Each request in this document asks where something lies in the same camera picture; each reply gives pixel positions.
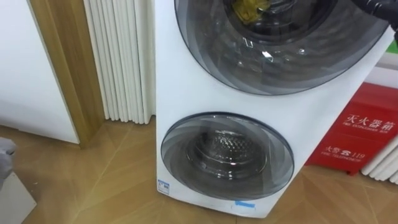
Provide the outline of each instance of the round door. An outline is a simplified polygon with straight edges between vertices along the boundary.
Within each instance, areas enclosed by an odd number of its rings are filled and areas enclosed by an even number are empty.
[[[225,200],[272,195],[292,178],[292,151],[272,128],[251,118],[206,113],[173,125],[162,143],[167,170],[183,185]]]
[[[224,84],[257,95],[332,80],[388,27],[350,0],[175,0],[175,10],[197,62]]]

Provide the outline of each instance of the wooden door frame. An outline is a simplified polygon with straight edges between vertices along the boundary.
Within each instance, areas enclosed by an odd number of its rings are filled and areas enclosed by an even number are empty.
[[[30,2],[82,148],[102,126],[103,102],[83,0]]]

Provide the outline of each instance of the white washing machine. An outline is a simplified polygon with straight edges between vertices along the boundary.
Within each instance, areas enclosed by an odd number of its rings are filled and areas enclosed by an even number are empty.
[[[347,0],[155,0],[157,190],[264,218],[392,41]]]

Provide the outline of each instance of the washer door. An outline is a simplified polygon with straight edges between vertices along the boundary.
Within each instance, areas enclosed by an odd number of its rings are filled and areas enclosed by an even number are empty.
[[[388,27],[350,0],[175,0],[175,10],[197,62],[224,84],[257,95],[332,80]]]
[[[166,168],[179,182],[225,200],[272,195],[294,172],[292,151],[283,137],[236,114],[185,118],[168,131],[161,151]]]

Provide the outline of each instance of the red cabinet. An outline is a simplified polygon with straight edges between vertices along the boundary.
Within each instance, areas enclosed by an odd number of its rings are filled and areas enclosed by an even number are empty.
[[[354,175],[396,135],[398,90],[363,83],[307,165],[346,170]]]

